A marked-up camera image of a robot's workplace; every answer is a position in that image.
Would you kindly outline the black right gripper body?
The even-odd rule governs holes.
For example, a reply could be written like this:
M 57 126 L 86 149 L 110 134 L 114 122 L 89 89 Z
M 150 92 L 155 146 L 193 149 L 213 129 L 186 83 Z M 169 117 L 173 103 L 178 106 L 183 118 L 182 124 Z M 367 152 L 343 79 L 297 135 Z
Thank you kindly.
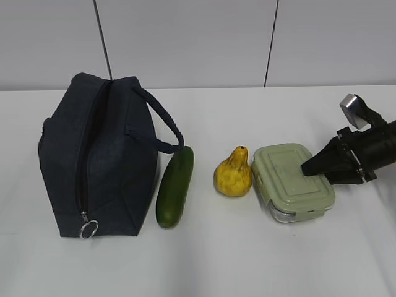
M 357 183 L 368 183 L 377 179 L 367 153 L 365 143 L 360 141 L 359 132 L 352 132 L 349 127 L 337 131 L 342 150 L 345 152 L 351 169 L 348 170 L 357 179 Z

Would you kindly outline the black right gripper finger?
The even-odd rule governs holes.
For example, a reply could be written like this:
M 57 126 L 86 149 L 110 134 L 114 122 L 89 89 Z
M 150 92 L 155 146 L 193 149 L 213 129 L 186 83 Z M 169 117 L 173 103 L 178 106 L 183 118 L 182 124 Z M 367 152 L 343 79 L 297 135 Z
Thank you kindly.
M 359 164 L 347 144 L 338 137 L 301 165 L 305 176 L 324 174 L 327 178 L 358 178 Z
M 362 176 L 355 171 L 333 171 L 324 173 L 331 185 L 336 184 L 363 184 Z

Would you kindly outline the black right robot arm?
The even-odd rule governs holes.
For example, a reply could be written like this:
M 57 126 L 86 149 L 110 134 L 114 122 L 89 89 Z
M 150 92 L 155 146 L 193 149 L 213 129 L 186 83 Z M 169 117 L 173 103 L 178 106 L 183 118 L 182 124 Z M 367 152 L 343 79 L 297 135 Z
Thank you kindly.
M 358 100 L 342 109 L 350 121 L 362 120 L 370 128 L 360 132 L 345 127 L 329 143 L 301 165 L 305 176 L 323 174 L 330 184 L 362 184 L 377 178 L 375 170 L 395 163 L 395 121 Z

